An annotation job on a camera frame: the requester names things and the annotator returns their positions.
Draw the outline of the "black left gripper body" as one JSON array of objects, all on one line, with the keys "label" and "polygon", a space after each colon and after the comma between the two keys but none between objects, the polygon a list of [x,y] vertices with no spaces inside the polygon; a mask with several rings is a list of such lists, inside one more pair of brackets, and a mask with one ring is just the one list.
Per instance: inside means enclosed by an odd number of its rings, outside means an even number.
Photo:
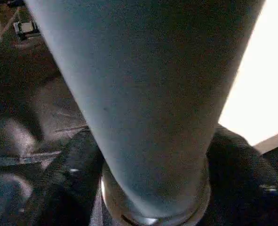
[{"label": "black left gripper body", "polygon": [[40,36],[40,30],[34,21],[29,22],[14,22],[13,27],[16,35],[20,41],[27,40],[29,38]]}]

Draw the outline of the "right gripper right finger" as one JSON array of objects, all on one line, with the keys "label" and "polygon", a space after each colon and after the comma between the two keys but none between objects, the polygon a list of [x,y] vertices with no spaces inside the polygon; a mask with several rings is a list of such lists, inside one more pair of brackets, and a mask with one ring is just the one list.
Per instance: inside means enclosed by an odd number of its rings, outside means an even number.
[{"label": "right gripper right finger", "polygon": [[240,135],[219,125],[207,151],[204,226],[278,226],[278,173]]}]

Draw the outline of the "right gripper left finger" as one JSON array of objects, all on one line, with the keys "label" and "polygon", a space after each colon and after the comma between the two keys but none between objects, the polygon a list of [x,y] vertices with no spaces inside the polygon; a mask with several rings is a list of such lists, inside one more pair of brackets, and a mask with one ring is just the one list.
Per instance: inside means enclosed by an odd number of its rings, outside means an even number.
[{"label": "right gripper left finger", "polygon": [[40,176],[21,214],[23,226],[88,226],[103,155],[88,127],[75,134]]}]

